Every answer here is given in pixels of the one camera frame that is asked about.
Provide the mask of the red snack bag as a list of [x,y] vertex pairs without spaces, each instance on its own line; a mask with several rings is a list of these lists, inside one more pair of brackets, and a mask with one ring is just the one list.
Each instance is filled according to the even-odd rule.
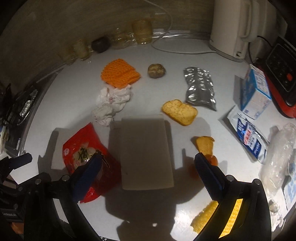
[[68,173],[73,174],[95,153],[99,153],[103,158],[102,168],[81,203],[93,201],[121,184],[121,165],[100,142],[92,123],[81,128],[63,144],[62,157]]

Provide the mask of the orange peel piece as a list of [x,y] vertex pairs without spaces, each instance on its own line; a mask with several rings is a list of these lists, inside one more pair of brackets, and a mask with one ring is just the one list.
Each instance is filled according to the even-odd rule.
[[192,143],[195,145],[197,150],[202,153],[208,162],[213,166],[218,166],[218,160],[213,155],[213,147],[215,140],[209,136],[192,137]]

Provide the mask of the yellow foam net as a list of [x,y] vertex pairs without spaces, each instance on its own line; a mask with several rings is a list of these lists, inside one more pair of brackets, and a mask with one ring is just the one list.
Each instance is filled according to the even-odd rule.
[[[233,211],[229,217],[229,220],[227,221],[224,230],[222,231],[220,237],[224,237],[228,235],[236,221],[236,218],[238,216],[238,213],[240,211],[241,205],[242,205],[243,199],[237,199],[235,206],[233,208]],[[193,228],[193,231],[199,234],[202,229],[205,227],[207,222],[210,220],[212,215],[214,214],[214,211],[218,207],[217,201],[211,201],[193,220],[191,223],[191,227]]]

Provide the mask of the torn blue milk packet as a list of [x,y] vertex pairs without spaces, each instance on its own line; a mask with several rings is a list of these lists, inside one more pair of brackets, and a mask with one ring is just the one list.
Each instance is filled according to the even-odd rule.
[[246,118],[246,115],[236,105],[227,115],[227,119],[243,147],[257,161],[265,164],[269,141],[262,132]]

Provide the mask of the bread slice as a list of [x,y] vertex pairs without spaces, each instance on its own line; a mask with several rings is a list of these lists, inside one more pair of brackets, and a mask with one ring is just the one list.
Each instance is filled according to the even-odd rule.
[[183,103],[178,99],[164,103],[162,106],[162,112],[183,126],[189,126],[198,114],[196,108]]

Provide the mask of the white tissue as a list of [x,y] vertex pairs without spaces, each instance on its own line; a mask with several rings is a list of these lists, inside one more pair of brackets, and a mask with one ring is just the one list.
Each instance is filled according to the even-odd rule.
[[122,89],[103,87],[97,97],[96,108],[92,111],[93,119],[101,126],[110,126],[115,114],[122,111],[130,101],[131,93],[130,85]]

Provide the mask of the silver foil pouch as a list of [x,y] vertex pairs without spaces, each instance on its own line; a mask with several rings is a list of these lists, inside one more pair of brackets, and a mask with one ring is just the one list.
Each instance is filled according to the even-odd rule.
[[188,86],[186,102],[193,106],[203,106],[217,111],[210,72],[198,67],[187,67],[183,70],[183,73]]

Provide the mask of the orange foam net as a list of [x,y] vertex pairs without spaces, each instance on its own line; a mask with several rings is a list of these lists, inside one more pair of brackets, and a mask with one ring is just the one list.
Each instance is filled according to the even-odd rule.
[[112,87],[122,89],[137,82],[141,75],[123,59],[116,59],[104,67],[100,77]]

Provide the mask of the clear plastic bag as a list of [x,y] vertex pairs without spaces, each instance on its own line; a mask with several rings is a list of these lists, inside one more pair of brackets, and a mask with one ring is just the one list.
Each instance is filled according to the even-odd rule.
[[287,123],[272,138],[260,171],[260,180],[268,198],[282,187],[295,145],[295,125]]

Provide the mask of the blue white milk carton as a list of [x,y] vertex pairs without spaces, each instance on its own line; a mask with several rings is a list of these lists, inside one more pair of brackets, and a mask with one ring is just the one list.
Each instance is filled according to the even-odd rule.
[[256,120],[272,101],[265,75],[250,64],[240,87],[240,110]]

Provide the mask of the small glass jar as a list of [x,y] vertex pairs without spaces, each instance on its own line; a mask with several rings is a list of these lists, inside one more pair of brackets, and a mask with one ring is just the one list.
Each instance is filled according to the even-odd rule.
[[79,39],[73,44],[73,49],[81,60],[86,60],[90,56],[89,49],[86,43]]

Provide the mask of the dark round jar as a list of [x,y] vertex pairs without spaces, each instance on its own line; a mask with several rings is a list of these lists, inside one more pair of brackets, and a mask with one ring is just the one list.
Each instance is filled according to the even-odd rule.
[[106,36],[102,36],[91,42],[91,48],[96,53],[103,53],[111,47],[111,43]]

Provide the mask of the red black appliance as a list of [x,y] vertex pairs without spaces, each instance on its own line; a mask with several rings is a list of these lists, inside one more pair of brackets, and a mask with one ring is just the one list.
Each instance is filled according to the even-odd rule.
[[295,47],[278,36],[270,53],[259,65],[276,108],[286,118],[295,118],[295,62]]

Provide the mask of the glass jar with lid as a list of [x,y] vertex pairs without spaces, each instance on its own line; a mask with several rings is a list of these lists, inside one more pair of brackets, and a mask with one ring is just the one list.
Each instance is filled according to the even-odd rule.
[[149,44],[152,41],[152,24],[149,19],[140,19],[132,23],[132,30],[136,42],[140,45]]

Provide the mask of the white electric kettle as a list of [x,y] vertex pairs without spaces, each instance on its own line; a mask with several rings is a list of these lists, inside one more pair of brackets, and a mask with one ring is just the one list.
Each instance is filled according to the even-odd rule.
[[248,44],[257,37],[258,1],[215,0],[209,47],[217,54],[242,62]]

